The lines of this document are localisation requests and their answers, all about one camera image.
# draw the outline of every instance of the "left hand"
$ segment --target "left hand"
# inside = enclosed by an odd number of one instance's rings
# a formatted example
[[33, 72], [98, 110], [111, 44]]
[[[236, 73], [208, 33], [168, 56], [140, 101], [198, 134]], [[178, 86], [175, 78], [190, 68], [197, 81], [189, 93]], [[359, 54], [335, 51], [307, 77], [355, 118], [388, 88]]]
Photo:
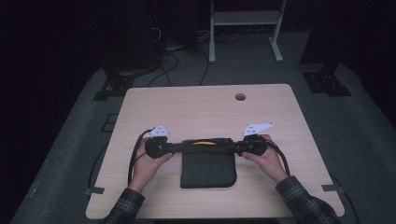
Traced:
[[[136, 153], [136, 158], [139, 158], [146, 153], [147, 141], [147, 138], [142, 139], [142, 142], [140, 143], [139, 149]], [[141, 193], [147, 183], [155, 176], [161, 165], [172, 157], [172, 153], [165, 154], [158, 159], [152, 159], [147, 154], [143, 155], [134, 164], [134, 174], [128, 188]]]

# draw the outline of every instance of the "flannel shirt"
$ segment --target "flannel shirt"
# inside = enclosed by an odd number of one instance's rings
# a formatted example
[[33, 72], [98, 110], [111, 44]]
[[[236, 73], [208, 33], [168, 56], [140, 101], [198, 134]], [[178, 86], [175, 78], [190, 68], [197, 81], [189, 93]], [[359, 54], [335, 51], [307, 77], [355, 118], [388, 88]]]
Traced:
[[[312, 197], [295, 176], [290, 176], [276, 185], [286, 205], [293, 212], [298, 224], [341, 223], [331, 206]], [[125, 189], [110, 214], [100, 223], [134, 223], [134, 218], [145, 197], [140, 193]]]
[[295, 176], [290, 176], [276, 185], [298, 224], [341, 223], [331, 206], [311, 196]]

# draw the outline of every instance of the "white clip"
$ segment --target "white clip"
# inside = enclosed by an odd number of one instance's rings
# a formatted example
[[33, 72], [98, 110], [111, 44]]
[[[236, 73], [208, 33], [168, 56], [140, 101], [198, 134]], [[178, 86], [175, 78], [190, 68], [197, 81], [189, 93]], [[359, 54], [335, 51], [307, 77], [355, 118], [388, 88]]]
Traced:
[[151, 132], [148, 133], [148, 137], [161, 137], [161, 136], [169, 136], [168, 130], [166, 130], [163, 124], [158, 125]]
[[259, 124], [248, 124], [247, 127], [245, 128], [244, 132], [242, 133], [242, 135], [248, 136], [248, 135], [260, 133], [267, 128], [271, 128], [272, 126], [274, 126], [273, 122], [259, 123]]

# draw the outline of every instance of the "right hand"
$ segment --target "right hand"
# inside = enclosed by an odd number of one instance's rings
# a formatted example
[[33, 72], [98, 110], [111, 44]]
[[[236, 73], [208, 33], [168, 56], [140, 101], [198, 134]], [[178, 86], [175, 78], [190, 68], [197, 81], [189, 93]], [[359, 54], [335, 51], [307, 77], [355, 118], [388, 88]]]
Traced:
[[129, 184], [130, 189], [139, 193], [142, 192], [147, 183], [155, 176], [161, 165], [173, 157], [172, 153], [168, 153], [158, 159], [152, 159], [146, 154], [147, 141], [147, 138], [143, 138], [139, 149], [137, 150], [136, 157], [139, 159], [137, 159], [134, 164], [134, 175], [132, 176], [131, 183]]
[[[261, 137], [271, 140], [271, 136], [268, 134], [262, 134]], [[276, 183], [279, 183], [280, 181], [289, 177], [280, 163], [279, 156], [271, 147], [268, 147], [261, 156], [257, 156], [248, 152], [242, 153], [242, 156], [247, 160], [256, 162], [262, 171]]]

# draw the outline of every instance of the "cable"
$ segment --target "cable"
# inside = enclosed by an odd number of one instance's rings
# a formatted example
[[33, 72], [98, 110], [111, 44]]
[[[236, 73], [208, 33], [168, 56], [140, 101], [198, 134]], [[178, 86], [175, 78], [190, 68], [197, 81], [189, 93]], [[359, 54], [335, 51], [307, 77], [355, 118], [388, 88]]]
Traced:
[[93, 186], [92, 186], [92, 175], [93, 175], [93, 170], [95, 169], [96, 163], [99, 161], [100, 156], [103, 154], [103, 152], [105, 151], [105, 149], [107, 149], [108, 144], [109, 144], [109, 142], [107, 142], [107, 143], [105, 144], [105, 146], [102, 147], [102, 149], [101, 149], [100, 152], [99, 152], [99, 155], [97, 155], [97, 157], [96, 157], [96, 159], [95, 159], [95, 162], [93, 163], [93, 166], [92, 166], [91, 171], [90, 171], [90, 176], [88, 177], [88, 189], [92, 189], [92, 187], [93, 187]]
[[223, 44], [223, 45], [231, 45], [233, 43], [242, 41], [245, 39], [245, 35], [244, 34], [240, 34], [241, 37], [238, 37], [237, 35], [229, 35], [229, 34], [224, 34], [224, 33], [220, 33], [219, 35], [216, 35], [215, 37], [215, 42], [217, 44]]
[[157, 27], [151, 27], [151, 30], [156, 30], [158, 31], [158, 37], [157, 37], [157, 41], [161, 39], [162, 33], [161, 30], [158, 29]]
[[139, 149], [140, 143], [142, 142], [143, 136], [146, 133], [151, 132], [152, 130], [146, 130], [142, 134], [139, 135], [137, 138], [136, 143], [134, 144], [134, 151], [132, 152], [131, 160], [129, 162], [129, 170], [128, 170], [128, 185], [131, 183], [132, 180], [132, 170], [134, 169], [134, 163], [141, 157], [139, 156], [136, 158], [137, 150]]
[[172, 86], [172, 84], [171, 84], [171, 78], [169, 77], [169, 75], [168, 75], [168, 72], [167, 71], [165, 71], [165, 69], [163, 69], [163, 64], [161, 63], [161, 70], [163, 70], [163, 72], [164, 72], [164, 74], [166, 75], [166, 78], [168, 79], [168, 86]]
[[265, 141], [267, 142], [267, 144], [270, 145], [270, 147], [272, 147], [277, 154], [279, 154], [280, 158], [283, 161], [283, 165], [285, 166], [285, 172], [287, 175], [290, 175], [290, 170], [289, 170], [289, 165], [288, 165], [288, 161], [286, 160], [285, 155], [283, 154], [283, 152], [280, 150], [280, 148], [275, 144], [275, 142], [265, 139]]
[[171, 54], [167, 54], [167, 55], [173, 57], [174, 59], [176, 59], [175, 65], [174, 65], [173, 67], [171, 67], [169, 70], [164, 71], [163, 73], [159, 74], [159, 75], [156, 76], [154, 79], [152, 79], [152, 80], [148, 83], [148, 85], [147, 85], [146, 87], [149, 87], [149, 85], [151, 85], [151, 83], [152, 83], [153, 81], [155, 81], [155, 79], [157, 79], [157, 78], [159, 78], [159, 77], [161, 77], [161, 76], [163, 76], [163, 75], [167, 75], [168, 72], [174, 70], [174, 69], [177, 67], [177, 65], [178, 65], [178, 58], [177, 58], [176, 56], [174, 56], [174, 55], [171, 55]]
[[136, 158], [136, 160], [134, 160], [134, 163], [136, 163], [137, 160], [139, 160], [142, 156], [146, 155], [147, 152], [143, 153], [142, 155], [140, 155], [138, 158]]
[[[209, 31], [197, 31], [197, 33], [198, 33], [198, 38], [197, 38], [198, 44], [202, 45], [202, 44], [208, 42], [206, 40], [208, 40], [209, 37], [210, 37], [210, 32]], [[181, 50], [181, 49], [185, 49], [186, 47], [187, 46], [185, 46], [185, 45], [180, 45], [180, 46], [177, 46], [177, 47], [166, 48], [165, 50], [166, 50], [166, 52], [171, 53], [171, 52], [176, 52], [176, 51]]]
[[[337, 182], [337, 184], [338, 184], [338, 186], [339, 186], [340, 188], [343, 187], [343, 186], [341, 185], [341, 182], [340, 182], [334, 175], [332, 175], [331, 173], [329, 173], [329, 175], [330, 175], [331, 178], [333, 178], [333, 179], [335, 180], [335, 182]], [[354, 215], [355, 218], [356, 218], [356, 223], [360, 224], [360, 223], [361, 223], [361, 220], [360, 220], [359, 217], [358, 217], [358, 212], [356, 211], [355, 206], [353, 205], [352, 200], [350, 199], [349, 195], [347, 195], [346, 192], [344, 192], [344, 194], [345, 194], [346, 199], [348, 200], [348, 202], [349, 202], [349, 204], [350, 204], [350, 207], [352, 208], [353, 215]]]
[[201, 81], [199, 83], [199, 85], [202, 86], [202, 83], [203, 83], [204, 78], [205, 78], [206, 73], [207, 73], [207, 69], [209, 68], [209, 59], [207, 58], [206, 54], [201, 49], [198, 49], [198, 50], [201, 51], [201, 53], [204, 54], [205, 59], [206, 59], [206, 69], [205, 69], [204, 75], [202, 76]]

